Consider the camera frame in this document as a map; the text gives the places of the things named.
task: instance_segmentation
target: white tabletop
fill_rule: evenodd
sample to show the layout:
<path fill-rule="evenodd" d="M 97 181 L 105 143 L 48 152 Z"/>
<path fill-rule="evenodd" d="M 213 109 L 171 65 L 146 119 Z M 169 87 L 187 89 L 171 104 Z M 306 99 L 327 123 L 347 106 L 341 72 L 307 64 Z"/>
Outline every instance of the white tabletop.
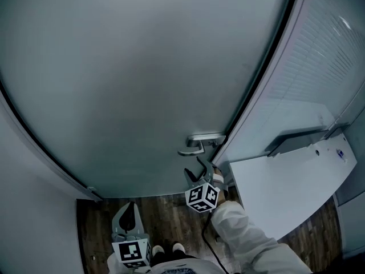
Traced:
<path fill-rule="evenodd" d="M 343 158 L 337 150 L 343 152 Z M 230 167 L 248 215 L 268 237 L 280 239 L 318 210 L 355 165 L 354 153 L 340 134 L 306 148 L 234 162 Z"/>

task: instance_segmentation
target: dark wood floor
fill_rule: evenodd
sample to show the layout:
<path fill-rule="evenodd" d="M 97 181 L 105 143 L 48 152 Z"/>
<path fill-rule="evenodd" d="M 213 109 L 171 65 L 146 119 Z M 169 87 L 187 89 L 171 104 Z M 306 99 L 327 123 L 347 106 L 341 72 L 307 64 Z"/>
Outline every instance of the dark wood floor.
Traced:
<path fill-rule="evenodd" d="M 238 200 L 237 192 L 230 189 L 229 200 Z M 77 220 L 80 251 L 85 274 L 107 274 L 107 259 L 113 252 L 111 221 L 126 203 L 134 201 L 138 207 L 145 231 L 150 234 L 152 246 L 162 245 L 171 250 L 174 241 L 185 246 L 189 255 L 216 260 L 201 238 L 207 214 L 199 214 L 185 205 L 183 194 L 161 197 L 106 199 L 103 202 L 78 200 Z M 240 271 L 239 264 L 224 243 L 216 242 L 216 233 L 210 225 L 206 238 L 227 271 Z M 341 240 L 333 198 L 330 198 L 311 218 L 283 237 L 279 242 L 288 244 L 312 271 L 324 270 L 340 255 Z"/>

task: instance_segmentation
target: black and white pattern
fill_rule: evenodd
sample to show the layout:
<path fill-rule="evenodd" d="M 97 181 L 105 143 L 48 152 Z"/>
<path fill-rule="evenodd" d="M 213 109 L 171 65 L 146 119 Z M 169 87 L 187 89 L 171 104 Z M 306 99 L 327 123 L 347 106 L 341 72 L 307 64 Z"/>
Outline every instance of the black and white pattern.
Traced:
<path fill-rule="evenodd" d="M 189 203 L 200 200 L 203 194 L 203 187 L 197 187 L 190 191 Z"/>
<path fill-rule="evenodd" d="M 149 243 L 147 243 L 147 252 L 146 252 L 146 259 L 147 259 L 147 261 L 149 261 L 149 257 L 150 256 L 151 256 L 151 247 L 149 246 Z"/>
<path fill-rule="evenodd" d="M 217 191 L 211 186 L 209 186 L 206 190 L 205 200 L 212 203 L 213 205 L 216 205 L 217 196 L 218 196 Z"/>
<path fill-rule="evenodd" d="M 204 202 L 199 202 L 199 203 L 193 204 L 192 207 L 194 207 L 198 212 L 203 212 L 208 209 L 212 209 L 211 206 L 209 206 L 208 204 L 205 204 Z"/>
<path fill-rule="evenodd" d="M 123 263 L 123 264 L 127 268 L 138 268 L 138 267 L 144 267 L 144 266 L 146 266 L 146 264 L 143 261 L 141 261 L 141 262 Z"/>
<path fill-rule="evenodd" d="M 120 257 L 122 261 L 141 259 L 141 250 L 138 242 L 119 244 Z"/>

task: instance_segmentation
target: shoe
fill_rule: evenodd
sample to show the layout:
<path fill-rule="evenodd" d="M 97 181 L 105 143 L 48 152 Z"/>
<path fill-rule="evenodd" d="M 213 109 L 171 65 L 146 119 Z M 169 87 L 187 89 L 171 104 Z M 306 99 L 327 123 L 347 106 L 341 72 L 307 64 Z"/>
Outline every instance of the shoe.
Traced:
<path fill-rule="evenodd" d="M 177 251 L 177 250 L 179 250 L 179 251 L 183 251 L 184 253 L 185 253 L 185 248 L 184 248 L 184 246 L 182 245 L 182 244 L 180 244 L 180 243 L 176 243 L 176 244 L 174 244 L 173 245 L 173 247 L 172 247 L 172 252 L 174 253 L 174 251 Z"/>
<path fill-rule="evenodd" d="M 157 253 L 165 253 L 165 250 L 162 246 L 156 245 L 152 248 L 152 256 L 154 257 Z"/>

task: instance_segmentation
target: door handle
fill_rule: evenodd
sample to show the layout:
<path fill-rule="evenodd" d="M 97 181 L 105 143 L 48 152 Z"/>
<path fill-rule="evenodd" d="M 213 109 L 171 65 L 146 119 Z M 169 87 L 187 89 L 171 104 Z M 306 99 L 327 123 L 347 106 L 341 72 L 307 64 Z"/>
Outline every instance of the door handle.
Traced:
<path fill-rule="evenodd" d="M 198 147 L 196 151 L 178 151 L 177 153 L 181 156 L 196 156 L 205 153 L 204 146 L 213 146 L 216 148 L 217 146 L 223 144 L 224 139 L 226 138 L 223 134 L 203 134 L 203 135 L 192 135 L 189 136 L 186 140 L 187 147 Z"/>

